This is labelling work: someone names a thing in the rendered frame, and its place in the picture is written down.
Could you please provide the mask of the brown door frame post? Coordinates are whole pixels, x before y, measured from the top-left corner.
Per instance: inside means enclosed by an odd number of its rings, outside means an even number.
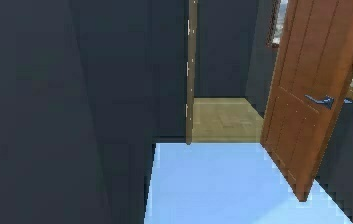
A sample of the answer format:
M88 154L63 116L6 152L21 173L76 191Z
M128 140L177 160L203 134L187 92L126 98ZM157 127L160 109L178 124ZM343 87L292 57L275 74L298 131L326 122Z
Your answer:
M187 61L187 104L186 104L186 143L192 143L193 137L193 109L194 109L194 81L196 73L196 31L197 10L199 0L188 0L188 61Z

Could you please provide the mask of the brown wooden room door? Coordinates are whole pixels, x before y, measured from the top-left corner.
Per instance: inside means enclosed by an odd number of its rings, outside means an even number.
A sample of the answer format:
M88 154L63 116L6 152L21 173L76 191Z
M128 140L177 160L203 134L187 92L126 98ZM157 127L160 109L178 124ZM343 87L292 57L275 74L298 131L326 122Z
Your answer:
M288 0L260 143L305 202L353 78L353 0ZM316 99L335 99L328 110Z

